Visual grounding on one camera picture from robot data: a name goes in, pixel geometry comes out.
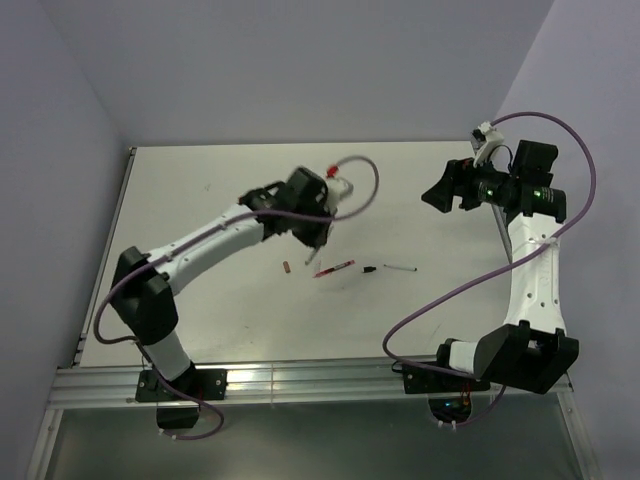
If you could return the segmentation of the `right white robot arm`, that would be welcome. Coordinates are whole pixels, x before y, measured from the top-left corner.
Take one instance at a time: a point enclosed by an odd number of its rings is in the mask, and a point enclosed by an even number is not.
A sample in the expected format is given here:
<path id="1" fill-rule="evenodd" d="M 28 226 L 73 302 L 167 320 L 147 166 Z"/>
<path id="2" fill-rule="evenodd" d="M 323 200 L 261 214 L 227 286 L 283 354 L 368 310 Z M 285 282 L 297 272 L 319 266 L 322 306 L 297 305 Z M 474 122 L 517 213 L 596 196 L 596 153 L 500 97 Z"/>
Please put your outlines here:
<path id="1" fill-rule="evenodd" d="M 499 328 L 474 342 L 448 339 L 438 348 L 435 383 L 452 390 L 473 378 L 536 394 L 546 393 L 579 354 L 568 336 L 559 297 L 558 230 L 566 219 L 566 195 L 554 189 L 556 146 L 523 140 L 511 168 L 450 160 L 423 202 L 447 213 L 455 198 L 468 211 L 488 203 L 505 215 L 511 247 L 509 305 Z"/>

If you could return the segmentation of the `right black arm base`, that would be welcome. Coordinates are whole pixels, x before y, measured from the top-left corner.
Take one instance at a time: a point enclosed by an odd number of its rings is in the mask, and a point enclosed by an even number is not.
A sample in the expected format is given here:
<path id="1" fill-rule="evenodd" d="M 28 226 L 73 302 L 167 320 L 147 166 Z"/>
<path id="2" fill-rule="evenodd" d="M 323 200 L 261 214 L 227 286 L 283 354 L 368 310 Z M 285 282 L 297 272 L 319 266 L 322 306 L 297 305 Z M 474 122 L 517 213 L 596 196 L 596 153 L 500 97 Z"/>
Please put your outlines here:
<path id="1" fill-rule="evenodd" d="M 487 381 L 416 368 L 398 360 L 392 363 L 391 370 L 402 376 L 405 394 L 428 396 L 431 415 L 439 428 L 450 426 L 456 429 L 467 422 L 473 410 L 472 394 L 491 388 L 491 383 Z"/>

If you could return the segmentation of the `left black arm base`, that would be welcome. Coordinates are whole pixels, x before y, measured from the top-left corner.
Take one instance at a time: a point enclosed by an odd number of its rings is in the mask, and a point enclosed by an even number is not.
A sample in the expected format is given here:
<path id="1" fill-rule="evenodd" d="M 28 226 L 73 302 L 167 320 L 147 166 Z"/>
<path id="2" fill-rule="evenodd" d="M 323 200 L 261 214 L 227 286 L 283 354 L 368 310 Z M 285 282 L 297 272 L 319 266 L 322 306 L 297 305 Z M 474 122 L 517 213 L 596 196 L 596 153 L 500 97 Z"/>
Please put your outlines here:
<path id="1" fill-rule="evenodd" d="M 167 434 L 177 437 L 204 437 L 219 432 L 224 414 L 211 401 L 225 399 L 226 369 L 197 369 L 191 366 L 175 380 L 164 379 L 155 368 L 143 370 L 138 378 L 134 400 L 140 404 L 156 404 L 156 424 Z M 211 432 L 188 434 L 205 415 L 217 422 Z"/>

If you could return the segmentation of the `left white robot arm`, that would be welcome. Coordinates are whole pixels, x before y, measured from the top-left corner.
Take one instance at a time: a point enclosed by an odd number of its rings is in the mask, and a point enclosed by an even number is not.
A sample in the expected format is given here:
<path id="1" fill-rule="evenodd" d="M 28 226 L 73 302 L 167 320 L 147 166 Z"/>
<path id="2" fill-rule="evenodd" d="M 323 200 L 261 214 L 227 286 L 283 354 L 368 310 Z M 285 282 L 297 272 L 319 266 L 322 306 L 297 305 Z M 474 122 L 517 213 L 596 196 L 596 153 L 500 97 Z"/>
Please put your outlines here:
<path id="1" fill-rule="evenodd" d="M 221 216 L 164 247 L 121 253 L 110 304 L 160 373 L 159 388 L 172 399 L 199 393 L 195 366 L 176 332 L 177 296 L 191 281 L 231 255 L 274 235 L 291 233 L 318 250 L 329 236 L 348 184 L 323 179 L 305 167 L 286 181 L 248 191 Z"/>

